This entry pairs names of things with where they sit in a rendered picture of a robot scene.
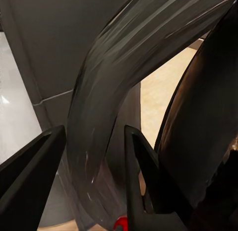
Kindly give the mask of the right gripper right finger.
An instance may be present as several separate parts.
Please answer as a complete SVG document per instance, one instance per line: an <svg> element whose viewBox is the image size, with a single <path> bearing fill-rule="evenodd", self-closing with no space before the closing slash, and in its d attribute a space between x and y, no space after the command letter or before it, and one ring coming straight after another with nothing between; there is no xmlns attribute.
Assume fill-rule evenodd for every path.
<svg viewBox="0 0 238 231"><path fill-rule="evenodd" d="M142 131L124 127L128 231L208 231ZM138 159L155 214L144 212Z"/></svg>

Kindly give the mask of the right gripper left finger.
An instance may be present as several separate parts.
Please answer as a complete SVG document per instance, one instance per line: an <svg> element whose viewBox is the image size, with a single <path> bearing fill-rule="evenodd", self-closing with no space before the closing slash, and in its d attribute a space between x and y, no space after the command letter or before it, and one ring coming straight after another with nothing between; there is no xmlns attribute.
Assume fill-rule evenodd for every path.
<svg viewBox="0 0 238 231"><path fill-rule="evenodd" d="M0 231L37 231L66 138L50 128L0 165Z"/></svg>

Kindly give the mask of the electric kettle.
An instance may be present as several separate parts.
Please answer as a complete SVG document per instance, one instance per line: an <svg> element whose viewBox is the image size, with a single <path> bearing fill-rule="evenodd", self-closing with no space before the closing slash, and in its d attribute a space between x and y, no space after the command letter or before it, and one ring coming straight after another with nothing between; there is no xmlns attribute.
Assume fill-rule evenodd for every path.
<svg viewBox="0 0 238 231"><path fill-rule="evenodd" d="M66 153L81 205L107 231L128 231L126 187L105 158L127 94L207 32L154 151L208 231L238 231L238 0L128 0L89 49L71 98ZM155 214L147 187L142 203Z"/></svg>

